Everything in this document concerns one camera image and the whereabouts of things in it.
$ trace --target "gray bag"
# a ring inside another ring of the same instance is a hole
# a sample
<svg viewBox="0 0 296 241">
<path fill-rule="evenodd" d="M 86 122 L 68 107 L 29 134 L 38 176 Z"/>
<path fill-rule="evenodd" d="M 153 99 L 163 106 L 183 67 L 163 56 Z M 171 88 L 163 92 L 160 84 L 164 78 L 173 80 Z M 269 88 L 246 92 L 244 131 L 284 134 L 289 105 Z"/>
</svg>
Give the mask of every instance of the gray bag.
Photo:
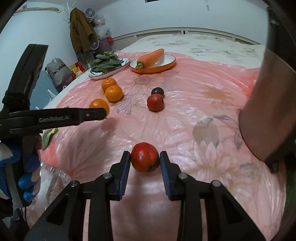
<svg viewBox="0 0 296 241">
<path fill-rule="evenodd" d="M 56 85 L 59 87 L 73 72 L 65 65 L 60 58 L 54 58 L 47 66 L 47 72 Z"/>
</svg>

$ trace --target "yellow box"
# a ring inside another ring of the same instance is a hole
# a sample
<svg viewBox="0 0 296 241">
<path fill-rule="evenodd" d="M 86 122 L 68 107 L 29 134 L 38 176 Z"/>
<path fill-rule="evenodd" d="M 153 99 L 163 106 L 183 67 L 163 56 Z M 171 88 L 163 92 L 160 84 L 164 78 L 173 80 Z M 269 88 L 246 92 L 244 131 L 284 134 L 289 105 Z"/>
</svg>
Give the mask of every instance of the yellow box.
<svg viewBox="0 0 296 241">
<path fill-rule="evenodd" d="M 73 71 L 74 73 L 76 73 L 76 72 L 80 71 L 80 68 L 79 68 L 79 67 L 76 67 L 76 68 L 72 69 L 72 71 Z"/>
<path fill-rule="evenodd" d="M 76 75 L 76 78 L 78 77 L 78 76 L 80 76 L 80 75 L 82 75 L 83 73 L 82 73 L 82 71 L 81 70 L 79 70 L 78 72 L 76 72 L 75 73 L 75 75 Z"/>
<path fill-rule="evenodd" d="M 72 64 L 70 67 L 69 67 L 69 69 L 74 69 L 76 67 L 76 64 Z"/>
</svg>

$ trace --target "bed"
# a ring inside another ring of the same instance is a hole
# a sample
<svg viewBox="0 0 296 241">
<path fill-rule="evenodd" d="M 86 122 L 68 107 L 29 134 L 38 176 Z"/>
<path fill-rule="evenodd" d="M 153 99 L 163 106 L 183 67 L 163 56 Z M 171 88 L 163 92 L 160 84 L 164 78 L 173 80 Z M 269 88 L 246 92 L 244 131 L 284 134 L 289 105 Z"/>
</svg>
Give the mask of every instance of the bed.
<svg viewBox="0 0 296 241">
<path fill-rule="evenodd" d="M 145 76 L 128 68 L 117 73 L 113 77 L 125 95 L 110 104 L 109 118 L 60 128 L 41 152 L 41 178 L 46 181 L 29 209 L 31 225 L 70 180 L 92 181 L 108 171 L 123 150 L 146 141 L 159 152 L 166 150 L 197 180 L 220 180 L 271 240 L 284 210 L 285 166 L 272 175 L 244 144 L 237 121 L 257 79 L 265 46 L 203 34 L 166 34 L 144 37 L 117 54 L 135 59 L 157 48 L 176 57 L 174 68 Z M 46 108 L 87 107 L 91 100 L 104 98 L 100 81 L 88 79 L 88 73 Z M 145 101 L 158 86 L 166 97 L 165 110 L 156 114 L 147 111 Z M 145 175 L 131 168 L 126 195 L 120 204 L 111 204 L 114 239 L 176 240 L 179 205 L 167 200 L 160 170 Z"/>
</svg>

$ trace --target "pink blanket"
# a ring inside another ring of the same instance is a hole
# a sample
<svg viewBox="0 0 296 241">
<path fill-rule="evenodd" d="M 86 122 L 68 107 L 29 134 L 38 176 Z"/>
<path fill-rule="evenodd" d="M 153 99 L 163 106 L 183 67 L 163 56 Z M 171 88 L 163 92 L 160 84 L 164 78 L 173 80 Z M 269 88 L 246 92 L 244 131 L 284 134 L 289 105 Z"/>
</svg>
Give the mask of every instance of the pink blanket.
<svg viewBox="0 0 296 241">
<path fill-rule="evenodd" d="M 120 57 L 135 59 L 142 54 Z M 115 74 L 124 97 L 110 103 L 108 118 L 59 128 L 41 152 L 42 161 L 83 183 L 109 171 L 123 151 L 131 151 L 139 142 L 151 143 L 197 180 L 220 180 L 270 240 L 279 229 L 285 203 L 284 166 L 277 175 L 270 174 L 246 147 L 237 122 L 238 109 L 244 106 L 259 68 L 171 54 L 177 64 L 169 71 L 139 75 L 126 68 Z M 105 99 L 101 82 L 86 80 L 70 90 L 58 107 L 88 107 L 94 99 Z M 165 109 L 159 113 L 146 105 L 155 87 L 165 91 Z M 123 200 L 111 204 L 114 240 L 176 240 L 179 207 L 165 195 L 159 169 L 145 174 L 131 166 Z"/>
</svg>

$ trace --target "orange-rimmed plate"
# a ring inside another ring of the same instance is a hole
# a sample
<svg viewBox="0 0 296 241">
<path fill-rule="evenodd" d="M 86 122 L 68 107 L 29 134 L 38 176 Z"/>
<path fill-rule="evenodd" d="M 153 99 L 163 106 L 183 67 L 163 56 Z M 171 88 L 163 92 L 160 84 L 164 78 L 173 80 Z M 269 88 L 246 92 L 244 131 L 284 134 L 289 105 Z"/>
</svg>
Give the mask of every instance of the orange-rimmed plate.
<svg viewBox="0 0 296 241">
<path fill-rule="evenodd" d="M 156 74 L 172 68 L 176 63 L 176 58 L 169 54 L 163 54 L 163 56 L 151 68 L 136 70 L 135 67 L 137 66 L 137 61 L 138 59 L 135 59 L 130 63 L 132 71 L 138 74 Z"/>
</svg>

